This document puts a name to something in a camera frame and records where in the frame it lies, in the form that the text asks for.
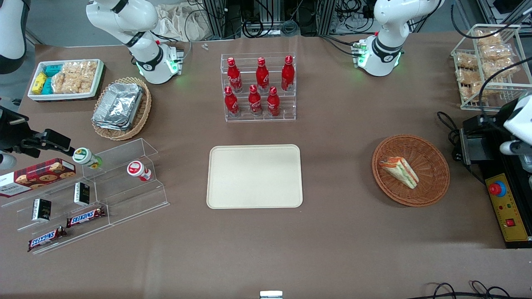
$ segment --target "sandwich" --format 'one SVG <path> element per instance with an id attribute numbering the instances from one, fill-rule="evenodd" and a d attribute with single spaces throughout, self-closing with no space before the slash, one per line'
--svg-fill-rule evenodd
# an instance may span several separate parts
<path id="1" fill-rule="evenodd" d="M 419 183 L 418 176 L 403 157 L 389 157 L 379 165 L 410 189 L 414 189 Z"/>

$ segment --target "emergency stop button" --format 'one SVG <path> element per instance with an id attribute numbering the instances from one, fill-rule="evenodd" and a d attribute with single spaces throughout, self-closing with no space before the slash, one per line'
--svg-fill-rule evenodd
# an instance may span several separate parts
<path id="1" fill-rule="evenodd" d="M 492 195 L 503 197 L 506 195 L 506 185 L 501 181 L 495 181 L 488 186 L 488 191 Z"/>

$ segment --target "brown wicker basket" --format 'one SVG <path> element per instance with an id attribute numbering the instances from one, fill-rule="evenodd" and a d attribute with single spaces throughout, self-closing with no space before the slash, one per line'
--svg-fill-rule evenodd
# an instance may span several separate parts
<path id="1" fill-rule="evenodd" d="M 120 141 L 120 140 L 129 139 L 137 135 L 140 132 L 140 130 L 142 130 L 142 127 L 144 126 L 144 124 L 146 123 L 146 120 L 148 119 L 149 110 L 152 107 L 152 96 L 149 93 L 149 90 L 146 84 L 142 82 L 140 79 L 127 77 L 127 78 L 118 79 L 114 83 L 125 83 L 125 84 L 135 83 L 139 86 L 142 86 L 144 90 L 144 93 L 142 94 L 142 99 L 141 99 L 142 102 L 140 103 L 138 107 L 137 114 L 135 115 L 135 119 L 133 121 L 133 126 L 131 127 L 131 129 L 127 131 L 103 129 L 103 128 L 97 127 L 93 123 L 93 128 L 96 131 L 96 133 L 98 133 L 98 135 L 105 137 L 105 138 L 109 138 L 111 140 Z M 94 111 L 96 111 L 96 109 L 98 108 L 100 102 L 102 101 L 103 95 L 105 94 L 105 92 L 107 91 L 110 85 L 111 84 L 109 84 L 105 88 L 105 90 L 103 90 L 103 92 L 100 94 L 98 98 L 98 102 L 96 102 L 96 106 L 94 107 Z"/>
<path id="2" fill-rule="evenodd" d="M 405 158 L 419 177 L 410 189 L 379 166 L 388 157 Z M 449 166 L 431 143 L 414 135 L 395 135 L 384 139 L 371 161 L 377 184 L 391 199 L 408 206 L 427 206 L 439 201 L 449 188 Z"/>

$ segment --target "brown table surface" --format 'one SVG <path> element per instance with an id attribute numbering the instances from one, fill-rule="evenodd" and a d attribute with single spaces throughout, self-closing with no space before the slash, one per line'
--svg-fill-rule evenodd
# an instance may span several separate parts
<path id="1" fill-rule="evenodd" d="M 153 106 L 137 137 L 159 152 L 157 176 L 170 206 L 45 255 L 26 253 L 16 211 L 0 209 L 3 298 L 406 298 L 446 281 L 468 281 L 532 296 L 532 251 L 503 249 L 486 188 L 450 158 L 439 110 L 460 124 L 451 49 L 455 33 L 412 34 L 388 76 L 353 68 L 319 38 L 265 38 L 194 44 L 183 75 L 149 85 Z M 104 85 L 139 77 L 124 46 L 37 46 L 39 61 L 99 58 Z M 297 53 L 297 121 L 230 123 L 222 113 L 220 54 Z M 94 101 L 35 103 L 20 112 L 34 130 L 68 134 L 74 147 L 100 152 L 121 144 L 91 127 Z M 390 200 L 371 173 L 385 137 L 415 134 L 446 157 L 451 185 L 429 207 Z M 296 144 L 303 204 L 296 209 L 211 210 L 205 203 L 209 151 L 217 145 Z M 43 152 L 41 159 L 60 156 Z M 37 160 L 18 156 L 19 167 Z M 272 192 L 267 182 L 263 192 Z"/>

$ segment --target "beige tray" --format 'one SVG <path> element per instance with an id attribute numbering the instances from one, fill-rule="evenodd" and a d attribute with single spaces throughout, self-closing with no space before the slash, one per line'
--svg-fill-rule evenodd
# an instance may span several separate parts
<path id="1" fill-rule="evenodd" d="M 298 207 L 303 202 L 299 147 L 216 146 L 209 159 L 211 209 Z"/>

